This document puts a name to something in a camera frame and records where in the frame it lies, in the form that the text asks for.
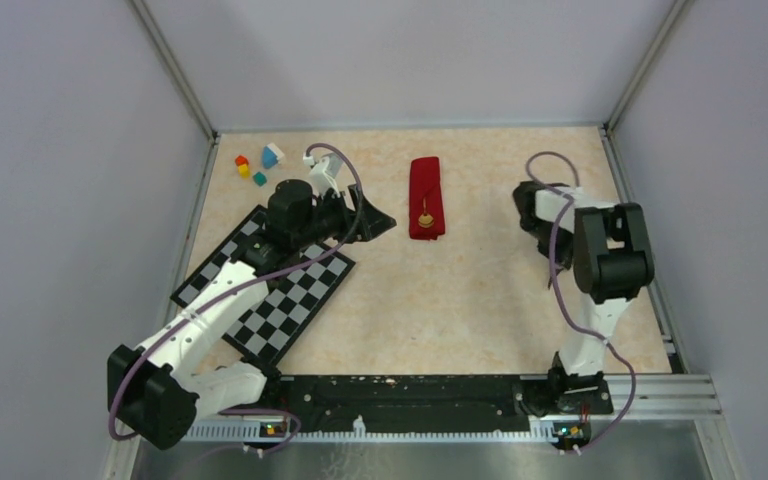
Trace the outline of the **yellow small cube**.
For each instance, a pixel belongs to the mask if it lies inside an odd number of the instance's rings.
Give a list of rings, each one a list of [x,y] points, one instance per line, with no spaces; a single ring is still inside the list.
[[[239,175],[242,178],[250,178],[251,177],[251,170],[249,168],[248,164],[241,164],[237,166],[237,170]]]

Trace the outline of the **red cloth napkin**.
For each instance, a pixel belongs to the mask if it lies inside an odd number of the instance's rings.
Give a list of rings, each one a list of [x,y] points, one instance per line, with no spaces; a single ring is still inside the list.
[[[446,233],[440,159],[414,159],[409,175],[409,237],[436,240]]]

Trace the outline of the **aluminium frame left post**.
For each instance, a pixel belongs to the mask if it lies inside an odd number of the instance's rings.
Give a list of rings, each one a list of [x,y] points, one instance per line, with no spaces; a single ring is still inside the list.
[[[181,63],[178,61],[171,45],[164,35],[161,25],[156,20],[150,5],[144,0],[129,0],[137,21],[146,33],[149,43],[166,74],[169,76],[178,96],[183,102],[191,118],[196,122],[200,131],[209,142],[214,143],[217,137],[216,129],[208,118],[205,108],[199,100]]]

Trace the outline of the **blue white block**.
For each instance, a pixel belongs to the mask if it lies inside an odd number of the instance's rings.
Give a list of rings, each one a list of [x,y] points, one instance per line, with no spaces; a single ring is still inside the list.
[[[274,142],[266,144],[261,153],[261,164],[264,169],[272,169],[286,158],[283,150]]]

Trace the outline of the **black white checkerboard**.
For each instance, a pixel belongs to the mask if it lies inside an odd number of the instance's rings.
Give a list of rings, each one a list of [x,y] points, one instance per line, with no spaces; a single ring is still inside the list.
[[[238,244],[264,224],[266,208],[256,206],[171,294],[181,308],[214,280]],[[247,359],[277,366],[320,310],[347,279],[356,262],[336,253],[281,278],[269,295],[244,312],[224,335]]]

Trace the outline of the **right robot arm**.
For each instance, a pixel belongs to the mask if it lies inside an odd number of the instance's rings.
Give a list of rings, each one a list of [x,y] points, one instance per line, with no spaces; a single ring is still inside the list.
[[[549,371],[546,397],[572,412],[604,384],[603,365],[616,325],[654,278],[654,260],[643,209],[610,203],[563,183],[520,183],[512,193],[520,227],[550,261],[550,279],[572,272],[580,312]]]

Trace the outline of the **aluminium frame post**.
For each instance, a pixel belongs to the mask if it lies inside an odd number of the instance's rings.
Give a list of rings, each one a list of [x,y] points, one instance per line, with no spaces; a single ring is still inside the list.
[[[694,4],[695,1],[693,0],[675,0],[671,2],[670,8],[658,26],[651,41],[648,43],[643,56],[637,63],[608,119],[603,124],[603,130],[606,136],[610,137],[614,135],[620,127],[627,112],[633,105],[640,90],[643,88],[651,70],[659,60],[676,29]]]
[[[216,129],[208,118],[205,108],[199,100],[181,63],[178,61],[171,45],[164,35],[161,25],[156,20],[150,5],[144,0],[129,0],[137,21],[146,33],[149,43],[166,74],[169,76],[178,96],[183,102],[191,118],[196,122],[200,131],[209,142],[214,143],[217,137]]]

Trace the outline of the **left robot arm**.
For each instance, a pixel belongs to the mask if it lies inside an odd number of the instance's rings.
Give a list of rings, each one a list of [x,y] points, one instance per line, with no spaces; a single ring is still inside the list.
[[[280,182],[269,197],[262,225],[237,242],[215,276],[172,322],[136,347],[120,345],[107,359],[108,427],[130,428],[160,450],[178,444],[197,421],[237,405],[268,413],[280,386],[258,367],[238,363],[211,373],[195,369],[243,313],[262,303],[276,282],[336,255],[305,260],[303,252],[328,239],[339,246],[370,242],[396,220],[365,199],[358,184],[347,193],[317,195],[303,180]]]

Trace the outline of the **teal small cube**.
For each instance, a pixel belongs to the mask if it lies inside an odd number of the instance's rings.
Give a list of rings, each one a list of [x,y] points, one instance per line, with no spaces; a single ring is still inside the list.
[[[255,173],[255,174],[252,176],[252,180],[253,180],[253,181],[254,181],[254,183],[255,183],[256,185],[258,185],[258,186],[264,186],[264,185],[266,185],[266,184],[267,184],[267,182],[268,182],[268,179],[267,179],[266,175],[265,175],[264,173],[262,173],[262,172],[257,172],[257,173]]]

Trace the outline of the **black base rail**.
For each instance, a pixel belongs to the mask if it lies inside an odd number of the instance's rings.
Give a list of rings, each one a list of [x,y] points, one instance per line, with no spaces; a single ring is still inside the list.
[[[347,432],[361,420],[370,433],[525,432],[535,418],[610,415],[605,381],[567,386],[547,375],[295,375],[270,379],[243,415],[288,412],[304,433]]]

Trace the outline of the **aluminium frame right post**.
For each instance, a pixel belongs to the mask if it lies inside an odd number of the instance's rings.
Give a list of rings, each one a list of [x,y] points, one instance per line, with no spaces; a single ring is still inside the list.
[[[640,90],[643,88],[651,70],[659,60],[676,29],[694,4],[695,1],[693,0],[675,0],[671,2],[670,8],[658,26],[651,41],[648,43],[643,56],[637,63],[608,119],[603,124],[603,130],[606,136],[610,137],[614,135],[620,127],[627,112],[633,105]]]

